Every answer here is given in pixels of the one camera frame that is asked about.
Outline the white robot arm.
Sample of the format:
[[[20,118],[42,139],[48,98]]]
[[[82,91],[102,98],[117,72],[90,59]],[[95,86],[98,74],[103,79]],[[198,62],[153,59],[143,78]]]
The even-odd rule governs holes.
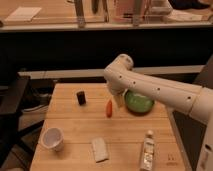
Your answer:
[[[118,55],[103,72],[109,92],[126,89],[157,100],[206,125],[196,171],[213,171],[213,89],[138,74],[129,55]]]

